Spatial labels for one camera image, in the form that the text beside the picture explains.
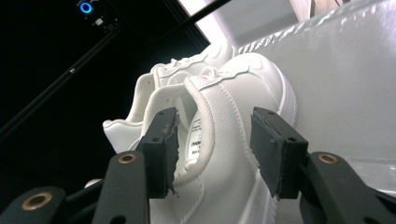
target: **white sneaker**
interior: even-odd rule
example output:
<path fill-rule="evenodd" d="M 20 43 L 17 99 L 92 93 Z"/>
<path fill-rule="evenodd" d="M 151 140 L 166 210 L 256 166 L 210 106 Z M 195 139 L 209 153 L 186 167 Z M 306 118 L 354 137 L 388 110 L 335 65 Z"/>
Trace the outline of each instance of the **white sneaker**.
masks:
<path fill-rule="evenodd" d="M 279 69 L 260 54 L 246 53 L 219 71 L 206 68 L 184 84 L 159 88 L 149 98 L 142 135 L 159 111 L 174 106 L 178 129 L 188 130 L 178 136 L 177 194 L 150 200 L 151 223 L 273 223 L 276 200 L 249 139 L 254 106 L 295 123 L 294 91 Z"/>
<path fill-rule="evenodd" d="M 103 128 L 107 139 L 117 153 L 131 150 L 141 136 L 143 116 L 150 95 L 161 87 L 183 83 L 184 78 L 199 75 L 206 66 L 222 67 L 237 50 L 228 43 L 208 46 L 202 53 L 180 61 L 172 59 L 169 64 L 159 63 L 150 73 L 136 82 L 132 109 L 126 119 L 106 120 Z"/>

